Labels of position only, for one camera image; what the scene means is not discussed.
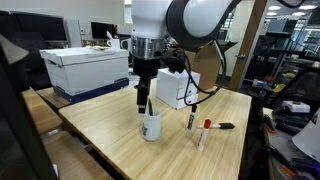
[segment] black chair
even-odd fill
[[[48,49],[43,37],[38,32],[12,32],[5,37],[15,45],[29,51],[22,60],[30,86],[34,90],[51,87],[48,71],[39,50]]]

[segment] white mug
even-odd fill
[[[153,110],[153,116],[149,111],[144,115],[142,124],[142,136],[147,141],[155,141],[161,134],[161,116],[159,111]]]
[[[111,47],[111,49],[120,49],[119,39],[110,39],[107,41],[107,44]]]
[[[122,49],[125,49],[124,46],[123,46],[123,43],[124,43],[124,42],[127,42],[127,44],[128,44],[127,50],[128,50],[129,52],[131,52],[131,38],[125,39],[125,40],[122,40],[122,41],[121,41],[121,48],[122,48]]]

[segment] cardboard box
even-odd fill
[[[222,49],[227,51],[231,45],[222,45]],[[220,59],[214,46],[205,46],[197,53],[186,52],[190,61],[191,70],[201,75],[199,87],[209,89],[215,86],[221,66]]]
[[[40,50],[40,54],[54,91],[72,103],[80,101],[78,96],[94,97],[124,86],[122,82],[129,84],[128,51],[68,48]]]

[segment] plastic container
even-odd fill
[[[161,116],[159,111],[153,110],[153,116],[150,116],[149,111],[144,115],[142,124],[142,136],[147,141],[155,141],[161,135]]]

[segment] desk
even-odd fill
[[[137,92],[127,87],[59,110],[62,117],[93,145],[125,178],[238,179],[251,97],[221,89],[199,105],[195,126],[210,118],[214,124],[231,122],[232,130],[210,130],[203,152],[196,144],[201,130],[186,132],[190,107],[172,109],[155,97],[161,112],[162,134],[155,142],[141,136]]]
[[[61,126],[62,120],[60,117],[32,88],[22,92],[22,96],[40,135]]]
[[[57,95],[54,91],[53,88],[47,88],[47,89],[41,89],[37,91],[37,93],[43,97],[46,101],[48,101],[56,110],[70,105],[70,102],[65,100],[63,97],[60,97]]]
[[[112,179],[111,176],[67,132],[43,141],[53,164],[57,164],[61,180]]]

